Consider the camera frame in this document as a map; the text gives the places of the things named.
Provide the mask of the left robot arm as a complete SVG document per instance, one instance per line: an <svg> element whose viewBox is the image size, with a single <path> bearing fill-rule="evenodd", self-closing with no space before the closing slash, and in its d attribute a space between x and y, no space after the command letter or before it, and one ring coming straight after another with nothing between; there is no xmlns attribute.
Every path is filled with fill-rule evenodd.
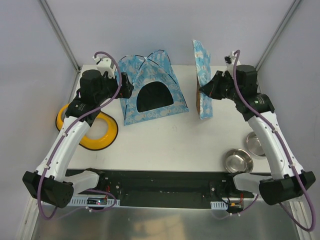
<svg viewBox="0 0 320 240"><path fill-rule="evenodd" d="M64 208L75 194L90 190L99 195L105 191L105 173L94 168L67 177L66 171L75 150L101 112L101 105L114 99L131 97L134 86L126 72L121 81L109 78L96 69L83 72L75 98L64 110L65 117L49 153L35 171L26 171L22 181L30 195L44 202Z"/></svg>

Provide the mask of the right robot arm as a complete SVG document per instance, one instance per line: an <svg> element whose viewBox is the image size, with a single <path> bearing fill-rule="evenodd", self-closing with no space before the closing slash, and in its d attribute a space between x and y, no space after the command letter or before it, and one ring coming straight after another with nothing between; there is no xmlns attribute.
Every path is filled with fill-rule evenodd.
<svg viewBox="0 0 320 240"><path fill-rule="evenodd" d="M235 173L225 184L225 192L237 197L242 191L257 193L270 206L303 195L316 181L312 171L305 171L294 157L280 130L270 98L258 92L258 73L251 65L238 65L236 78L229 71L216 71L199 91L214 100L229 99L235 103L256 134L267 158L271 177Z"/></svg>

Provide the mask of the steel pet bowl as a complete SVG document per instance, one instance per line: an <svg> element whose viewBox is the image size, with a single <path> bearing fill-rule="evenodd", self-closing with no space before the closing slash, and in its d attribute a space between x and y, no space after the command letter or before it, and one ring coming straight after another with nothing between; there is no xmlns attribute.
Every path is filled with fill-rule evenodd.
<svg viewBox="0 0 320 240"><path fill-rule="evenodd" d="M250 132L246 137L246 147L254 155L265 157L263 147L254 131Z"/></svg>
<svg viewBox="0 0 320 240"><path fill-rule="evenodd" d="M229 173L251 173L254 168L252 157L239 148L232 148L224 154L223 165Z"/></svg>

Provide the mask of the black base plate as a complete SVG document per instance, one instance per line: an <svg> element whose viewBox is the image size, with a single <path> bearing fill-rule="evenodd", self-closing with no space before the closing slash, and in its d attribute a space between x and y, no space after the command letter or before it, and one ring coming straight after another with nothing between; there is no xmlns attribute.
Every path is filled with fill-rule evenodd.
<svg viewBox="0 0 320 240"><path fill-rule="evenodd" d="M220 200L253 199L236 190L226 172L104 170L94 194L111 193L122 207L209 209Z"/></svg>

